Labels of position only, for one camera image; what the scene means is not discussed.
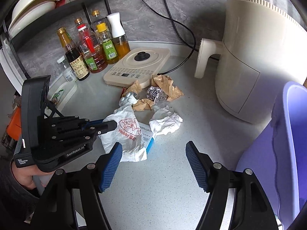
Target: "orange object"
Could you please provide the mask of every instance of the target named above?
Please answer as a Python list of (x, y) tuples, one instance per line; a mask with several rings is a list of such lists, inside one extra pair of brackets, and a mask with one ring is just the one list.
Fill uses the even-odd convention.
[(7, 127), (7, 134), (18, 141), (21, 135), (21, 108), (17, 107)]

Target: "crumpled paper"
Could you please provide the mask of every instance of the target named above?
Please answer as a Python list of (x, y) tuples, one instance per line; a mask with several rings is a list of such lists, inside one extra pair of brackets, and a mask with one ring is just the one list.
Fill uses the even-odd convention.
[(153, 75), (151, 80), (151, 86), (160, 87), (163, 92), (168, 96), (167, 101), (171, 102), (174, 99), (179, 98), (180, 96), (184, 96), (183, 92), (176, 86), (174, 87), (173, 80), (170, 76), (166, 75)]
[(173, 133), (179, 129), (182, 118), (174, 112), (173, 108), (168, 105), (155, 105), (153, 106), (155, 114), (149, 121), (150, 129), (157, 135), (166, 135), (167, 133)]
[(132, 105), (132, 109), (137, 112), (142, 112), (147, 109), (151, 110), (153, 105), (154, 105), (153, 101), (151, 101), (150, 99), (144, 98), (144, 99), (139, 99), (136, 104)]
[(135, 93), (136, 95), (142, 90), (141, 85), (138, 80), (136, 80), (125, 92), (122, 94), (122, 97), (125, 97), (127, 93)]
[(122, 145), (121, 162), (138, 162), (147, 159), (143, 135), (130, 104), (125, 104), (107, 116), (103, 122), (114, 120), (117, 128), (99, 135), (103, 148), (109, 153), (116, 142)]

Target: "yellow cap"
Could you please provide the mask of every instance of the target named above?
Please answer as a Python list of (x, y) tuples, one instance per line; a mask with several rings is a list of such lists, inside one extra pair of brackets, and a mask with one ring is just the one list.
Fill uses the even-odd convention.
[(100, 12), (99, 12), (98, 9), (96, 9), (96, 10), (94, 10), (94, 11), (92, 12), (92, 16), (97, 16), (97, 15), (100, 15)]
[(103, 22), (102, 24), (98, 24), (96, 27), (99, 33), (106, 31), (107, 29), (105, 22)]

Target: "black cable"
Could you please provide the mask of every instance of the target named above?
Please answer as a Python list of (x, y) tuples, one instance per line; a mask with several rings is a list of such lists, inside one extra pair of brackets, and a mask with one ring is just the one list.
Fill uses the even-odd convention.
[[(171, 12), (169, 11), (169, 8), (168, 8), (168, 5), (167, 5), (166, 0), (163, 0), (163, 2), (164, 2), (164, 5), (165, 5), (165, 8), (166, 8), (166, 10), (167, 10), (168, 16), (170, 17), (170, 19), (173, 20), (172, 15), (171, 15)], [(173, 21), (171, 21), (171, 23), (172, 23), (172, 26), (173, 26), (173, 28), (174, 28), (174, 30), (175, 30), (177, 36), (179, 37), (179, 39), (180, 39), (186, 46), (188, 46), (189, 48), (193, 48), (190, 44), (188, 44), (187, 42), (185, 42), (184, 39), (182, 39), (181, 35), (179, 34), (179, 32), (178, 32), (178, 30), (177, 30), (177, 27), (176, 27), (175, 23), (174, 23)], [(209, 58), (219, 61), (219, 59), (214, 58), (214, 57), (211, 57), (211, 56), (210, 56)]]
[(157, 11), (155, 11), (153, 8), (151, 8), (151, 6), (149, 6), (149, 5), (145, 2), (145, 0), (142, 0), (142, 2), (143, 2), (152, 12), (154, 12), (156, 15), (158, 15), (158, 16), (164, 18), (164, 19), (167, 19), (167, 20), (176, 22), (176, 23), (178, 23), (179, 25), (181, 25), (181, 26), (183, 26), (184, 28), (186, 28), (186, 29), (191, 33), (191, 35), (192, 35), (193, 38), (194, 38), (194, 46), (193, 46), (193, 48), (192, 48), (192, 51), (191, 51), (191, 53), (188, 55), (188, 57), (187, 57), (182, 63), (180, 63), (178, 66), (174, 67), (173, 69), (171, 69), (171, 70), (169, 70), (169, 71), (167, 71), (167, 72), (158, 73), (158, 75), (165, 75), (165, 74), (168, 74), (168, 73), (170, 73), (170, 72), (172, 72), (172, 71), (178, 69), (179, 67), (181, 67), (181, 66), (182, 66), (184, 63), (186, 63), (186, 61), (191, 57), (191, 55), (193, 54), (194, 49), (195, 49), (195, 47), (196, 47), (196, 38), (195, 38), (195, 35), (193, 34), (193, 32), (192, 32), (191, 29), (189, 29), (188, 27), (186, 27), (186, 26), (185, 26), (184, 24), (182, 24), (181, 22), (176, 21), (176, 20), (174, 20), (174, 19), (170, 19), (170, 18), (168, 18), (168, 17), (165, 17), (165, 16), (159, 14)]

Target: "soy sauce bottle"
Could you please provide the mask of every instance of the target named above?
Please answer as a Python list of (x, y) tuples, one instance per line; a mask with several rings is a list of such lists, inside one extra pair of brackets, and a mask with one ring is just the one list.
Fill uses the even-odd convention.
[(64, 27), (61, 27), (57, 31), (57, 35), (59, 36), (61, 45), (65, 50), (65, 56), (75, 71), (78, 80), (85, 80), (90, 75), (90, 73), (83, 61), (82, 54), (76, 48), (73, 40), (70, 38)]

